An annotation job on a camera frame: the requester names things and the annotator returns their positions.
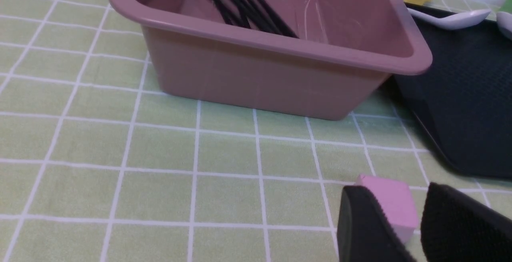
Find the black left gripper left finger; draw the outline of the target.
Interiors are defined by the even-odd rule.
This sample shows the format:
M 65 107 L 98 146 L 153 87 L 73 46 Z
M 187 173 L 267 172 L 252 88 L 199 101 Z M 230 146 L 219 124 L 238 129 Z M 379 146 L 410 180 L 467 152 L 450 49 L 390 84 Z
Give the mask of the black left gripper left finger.
M 340 262 L 414 262 L 373 193 L 345 186 L 338 219 Z

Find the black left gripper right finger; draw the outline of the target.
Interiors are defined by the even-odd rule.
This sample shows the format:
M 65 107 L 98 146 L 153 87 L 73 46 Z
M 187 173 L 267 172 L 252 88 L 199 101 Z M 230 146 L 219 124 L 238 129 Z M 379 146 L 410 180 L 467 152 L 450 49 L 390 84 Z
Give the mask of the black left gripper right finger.
M 429 262 L 510 262 L 512 222 L 457 189 L 432 182 L 421 245 Z

